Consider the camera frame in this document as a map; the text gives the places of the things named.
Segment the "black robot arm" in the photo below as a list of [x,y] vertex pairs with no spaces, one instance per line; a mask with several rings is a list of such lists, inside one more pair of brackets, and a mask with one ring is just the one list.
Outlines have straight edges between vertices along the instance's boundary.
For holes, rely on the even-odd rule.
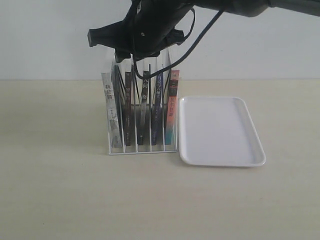
[[115,50],[119,62],[135,55],[138,60],[157,57],[187,38],[176,25],[194,7],[253,18],[268,8],[280,8],[312,16],[320,15],[318,0],[133,0],[123,20],[89,29],[90,47]]

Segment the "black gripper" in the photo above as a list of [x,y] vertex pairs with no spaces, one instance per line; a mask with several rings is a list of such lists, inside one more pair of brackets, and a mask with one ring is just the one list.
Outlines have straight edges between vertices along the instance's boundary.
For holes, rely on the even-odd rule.
[[88,44],[114,49],[118,63],[132,55],[138,60],[157,57],[169,47],[167,34],[193,7],[190,0],[133,0],[123,20],[89,29]]

